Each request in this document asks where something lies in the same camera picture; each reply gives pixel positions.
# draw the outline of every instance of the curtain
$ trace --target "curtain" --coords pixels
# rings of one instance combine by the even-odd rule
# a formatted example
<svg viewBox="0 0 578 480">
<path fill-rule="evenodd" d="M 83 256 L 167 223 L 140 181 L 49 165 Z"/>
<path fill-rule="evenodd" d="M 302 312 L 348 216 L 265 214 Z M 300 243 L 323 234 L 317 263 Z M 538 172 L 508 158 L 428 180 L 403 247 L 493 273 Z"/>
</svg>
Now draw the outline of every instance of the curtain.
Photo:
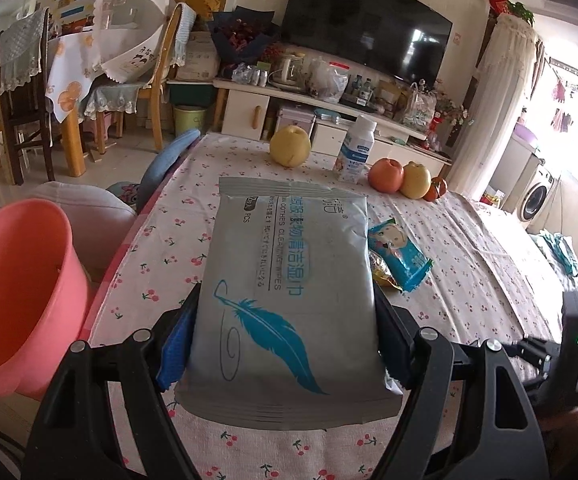
<svg viewBox="0 0 578 480">
<path fill-rule="evenodd" d="M 523 96 L 531 92 L 538 35 L 520 18 L 501 14 L 480 61 L 478 89 L 448 175 L 448 187 L 479 200 L 507 147 Z"/>
<path fill-rule="evenodd" d="M 546 59 L 544 58 L 544 43 L 541 40 L 538 40 L 538 43 L 536 43 L 536 63 L 534 65 L 534 74 L 531 78 L 531 93 L 529 95 L 530 99 L 534 96 L 534 92 L 538 86 L 538 81 L 543 75 L 545 62 Z"/>
</svg>

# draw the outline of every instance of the pink bucket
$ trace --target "pink bucket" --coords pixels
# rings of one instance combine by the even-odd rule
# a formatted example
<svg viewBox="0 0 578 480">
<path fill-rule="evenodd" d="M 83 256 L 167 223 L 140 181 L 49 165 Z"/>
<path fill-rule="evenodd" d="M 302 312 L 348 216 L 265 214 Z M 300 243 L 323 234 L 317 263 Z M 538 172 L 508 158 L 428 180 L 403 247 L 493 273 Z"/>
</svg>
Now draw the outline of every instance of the pink bucket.
<svg viewBox="0 0 578 480">
<path fill-rule="evenodd" d="M 0 210 L 0 397 L 40 399 L 89 306 L 69 220 L 47 200 Z"/>
</svg>

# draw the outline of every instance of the television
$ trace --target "television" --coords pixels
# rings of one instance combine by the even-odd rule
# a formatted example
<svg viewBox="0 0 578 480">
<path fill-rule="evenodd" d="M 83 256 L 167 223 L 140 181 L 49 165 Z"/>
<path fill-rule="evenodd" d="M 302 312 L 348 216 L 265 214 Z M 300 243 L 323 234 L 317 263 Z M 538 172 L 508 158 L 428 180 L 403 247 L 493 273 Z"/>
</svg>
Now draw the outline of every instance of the television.
<svg viewBox="0 0 578 480">
<path fill-rule="evenodd" d="M 418 0 L 289 0 L 281 37 L 432 86 L 451 27 Z"/>
</svg>

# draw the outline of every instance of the hanging clothes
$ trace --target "hanging clothes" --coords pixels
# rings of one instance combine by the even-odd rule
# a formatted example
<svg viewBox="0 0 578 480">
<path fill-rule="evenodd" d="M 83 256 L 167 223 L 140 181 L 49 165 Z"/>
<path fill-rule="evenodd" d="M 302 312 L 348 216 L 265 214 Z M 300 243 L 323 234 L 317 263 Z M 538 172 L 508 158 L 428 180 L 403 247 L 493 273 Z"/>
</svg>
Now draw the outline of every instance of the hanging clothes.
<svg viewBox="0 0 578 480">
<path fill-rule="evenodd" d="M 573 124 L 572 116 L 570 116 L 569 114 L 565 115 L 565 117 L 562 118 L 560 131 L 563 133 L 567 133 L 569 131 L 569 127 L 572 126 L 572 124 Z"/>
<path fill-rule="evenodd" d="M 558 101 L 559 103 L 565 102 L 565 87 L 563 86 L 560 79 L 552 91 L 552 97 L 554 98 L 554 101 Z"/>
<path fill-rule="evenodd" d="M 562 118 L 564 117 L 564 113 L 562 110 L 560 110 L 560 108 L 556 108 L 556 114 L 554 115 L 554 118 L 552 119 L 552 128 L 554 129 L 554 132 L 556 133 L 560 133 L 560 129 L 562 128 Z"/>
</svg>

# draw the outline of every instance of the blue cushion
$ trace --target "blue cushion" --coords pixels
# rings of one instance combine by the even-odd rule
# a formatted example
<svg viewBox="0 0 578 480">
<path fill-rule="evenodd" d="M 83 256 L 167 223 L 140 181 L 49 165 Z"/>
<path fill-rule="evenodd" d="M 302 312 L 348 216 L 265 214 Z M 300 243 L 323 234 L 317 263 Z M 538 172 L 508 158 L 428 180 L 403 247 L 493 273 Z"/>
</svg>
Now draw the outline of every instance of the blue cushion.
<svg viewBox="0 0 578 480">
<path fill-rule="evenodd" d="M 176 140 L 170 143 L 153 159 L 147 171 L 144 172 L 144 176 L 140 181 L 140 187 L 138 188 L 138 199 L 136 201 L 136 211 L 138 213 L 147 205 L 147 202 L 149 202 L 149 199 L 155 190 L 158 189 L 165 175 L 175 164 L 176 160 L 178 160 L 181 153 L 191 146 L 191 143 L 199 137 L 200 130 L 197 128 L 187 130 L 181 134 L 181 136 L 176 137 Z"/>
</svg>

